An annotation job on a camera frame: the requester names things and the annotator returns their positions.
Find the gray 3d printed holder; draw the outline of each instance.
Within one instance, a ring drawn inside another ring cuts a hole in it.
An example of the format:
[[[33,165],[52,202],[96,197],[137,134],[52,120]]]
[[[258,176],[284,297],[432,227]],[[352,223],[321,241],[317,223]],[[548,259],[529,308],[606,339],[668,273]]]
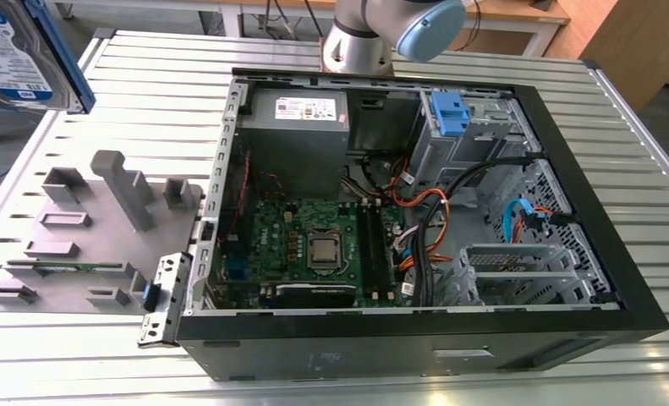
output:
[[[0,283],[0,311],[145,313],[146,284],[160,257],[186,250],[202,190],[180,178],[148,184],[124,160],[118,151],[96,152],[102,180],[50,169],[50,201],[20,259],[5,265],[13,278]]]

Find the blue drive bay latch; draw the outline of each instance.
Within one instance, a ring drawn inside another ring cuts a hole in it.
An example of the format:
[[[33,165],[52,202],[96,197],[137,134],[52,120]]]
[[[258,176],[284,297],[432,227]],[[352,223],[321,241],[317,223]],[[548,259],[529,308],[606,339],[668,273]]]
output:
[[[469,107],[461,100],[460,93],[432,92],[432,110],[437,117],[441,135],[460,137],[469,125]]]

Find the aluminum slotted table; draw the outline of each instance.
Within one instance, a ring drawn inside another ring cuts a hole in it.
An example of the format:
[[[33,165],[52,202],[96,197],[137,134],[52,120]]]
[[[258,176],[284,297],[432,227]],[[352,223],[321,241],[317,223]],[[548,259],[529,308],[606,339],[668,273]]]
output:
[[[80,64],[98,103],[86,116],[46,113],[4,180],[0,266],[22,250],[17,231],[46,201],[52,166],[90,177],[92,153],[113,149],[149,181],[185,175],[205,188],[232,67],[313,71],[320,58],[313,43],[118,31],[92,41]],[[669,318],[669,159],[604,74],[574,61],[468,53],[393,66],[401,76],[540,89]],[[134,316],[0,314],[0,400],[136,404],[156,393],[176,404],[669,404],[669,331],[541,373],[218,384],[182,349],[138,350],[138,324]]]

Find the green motherboard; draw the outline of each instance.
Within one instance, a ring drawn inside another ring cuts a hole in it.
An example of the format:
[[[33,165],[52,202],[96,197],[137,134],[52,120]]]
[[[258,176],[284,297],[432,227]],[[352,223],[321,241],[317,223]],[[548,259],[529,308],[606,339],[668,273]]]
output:
[[[404,305],[394,294],[396,266],[390,251],[392,230],[400,224],[400,216],[398,208],[373,203],[260,201],[246,269],[228,271],[230,279],[238,279],[226,283],[230,307],[266,307],[257,298],[282,283],[354,287],[356,307]]]

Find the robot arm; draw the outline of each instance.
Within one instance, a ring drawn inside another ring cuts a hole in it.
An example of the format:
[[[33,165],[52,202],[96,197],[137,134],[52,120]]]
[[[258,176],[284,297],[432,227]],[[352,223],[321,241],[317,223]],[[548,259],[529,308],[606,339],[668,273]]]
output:
[[[388,74],[392,47],[408,60],[429,61],[452,43],[464,21],[460,0],[338,0],[322,49],[326,69]]]

